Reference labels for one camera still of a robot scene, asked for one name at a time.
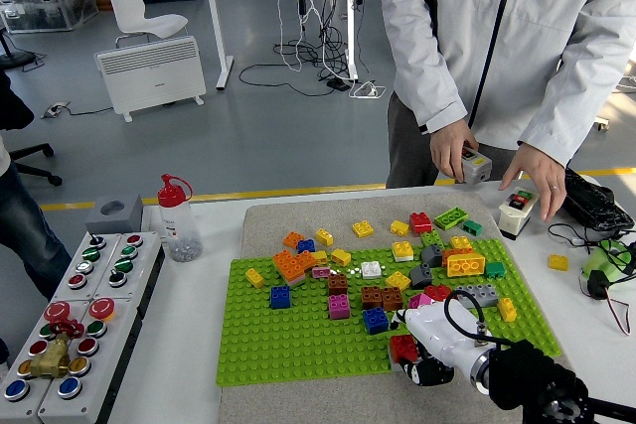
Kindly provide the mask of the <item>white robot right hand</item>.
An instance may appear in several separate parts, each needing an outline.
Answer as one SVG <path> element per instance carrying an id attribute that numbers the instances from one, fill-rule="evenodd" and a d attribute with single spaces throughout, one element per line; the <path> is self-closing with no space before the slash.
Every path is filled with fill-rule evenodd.
<path id="1" fill-rule="evenodd" d="M 404 323 L 408 332 L 422 345 L 432 358 L 437 359 L 446 367 L 457 368 L 470 383 L 482 394 L 489 392 L 489 354 L 495 347 L 494 343 L 486 342 L 479 345 L 476 339 L 462 335 L 453 327 L 444 314 L 445 302 L 435 302 L 423 305 L 417 309 L 395 311 L 390 329 L 395 330 Z M 477 334 L 477 318 L 458 300 L 451 299 L 449 305 L 450 317 L 466 333 Z M 402 366 L 404 372 L 418 385 L 436 385 L 430 379 L 424 378 L 425 371 L 421 362 L 409 363 Z"/>

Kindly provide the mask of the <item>person's left hand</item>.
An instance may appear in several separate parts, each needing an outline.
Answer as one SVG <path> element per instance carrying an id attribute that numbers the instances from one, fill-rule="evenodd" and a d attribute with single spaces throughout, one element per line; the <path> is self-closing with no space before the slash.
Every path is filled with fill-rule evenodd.
<path id="1" fill-rule="evenodd" d="M 529 175 L 540 196 L 541 218 L 550 222 L 566 197 L 564 166 L 534 146 L 522 143 L 503 176 L 499 190 L 507 189 L 520 173 Z"/>

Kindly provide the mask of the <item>person's right hand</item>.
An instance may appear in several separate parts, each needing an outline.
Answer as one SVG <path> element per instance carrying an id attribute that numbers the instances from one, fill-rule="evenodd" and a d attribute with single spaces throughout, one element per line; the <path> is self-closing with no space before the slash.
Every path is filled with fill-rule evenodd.
<path id="1" fill-rule="evenodd" d="M 430 134 L 431 159 L 437 170 L 443 175 L 464 182 L 462 149 L 468 146 L 477 150 L 479 144 L 467 122 L 459 119 Z"/>

